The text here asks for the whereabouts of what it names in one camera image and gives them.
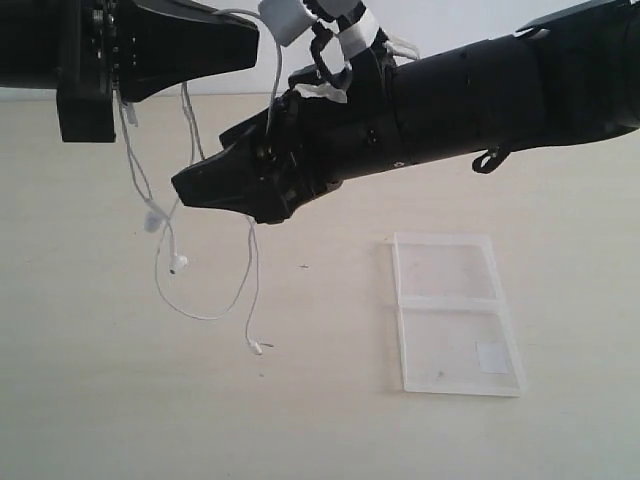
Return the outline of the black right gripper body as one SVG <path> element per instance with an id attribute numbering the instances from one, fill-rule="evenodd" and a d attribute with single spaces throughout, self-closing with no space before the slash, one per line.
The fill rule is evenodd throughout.
<path id="1" fill-rule="evenodd" d="M 221 134 L 223 150 L 251 147 L 265 162 L 265 214 L 250 216 L 257 222 L 290 218 L 301 206 L 337 190 L 359 156 L 370 159 L 395 142 L 385 111 L 396 61 L 380 49 L 368 49 L 350 65 L 346 102 L 308 95 L 306 88 L 323 84 L 317 68 L 308 65 L 289 77 L 273 118 L 260 112 Z"/>

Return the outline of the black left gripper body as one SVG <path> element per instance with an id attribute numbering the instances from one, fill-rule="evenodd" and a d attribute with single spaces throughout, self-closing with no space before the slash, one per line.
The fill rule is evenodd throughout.
<path id="1" fill-rule="evenodd" d="M 55 93 L 66 143 L 113 143 L 122 1 L 3 1 L 1 87 Z"/>

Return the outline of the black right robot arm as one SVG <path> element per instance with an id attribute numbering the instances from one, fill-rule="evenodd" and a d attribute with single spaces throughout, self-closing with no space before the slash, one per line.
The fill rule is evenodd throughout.
<path id="1" fill-rule="evenodd" d="M 350 53 L 340 101 L 325 68 L 295 72 L 271 110 L 224 132 L 222 150 L 173 179 L 187 207 L 277 224 L 343 182 L 473 154 L 601 142 L 639 128 L 639 6 L 587 1 L 515 34 L 400 65 L 363 6 L 339 21 Z"/>

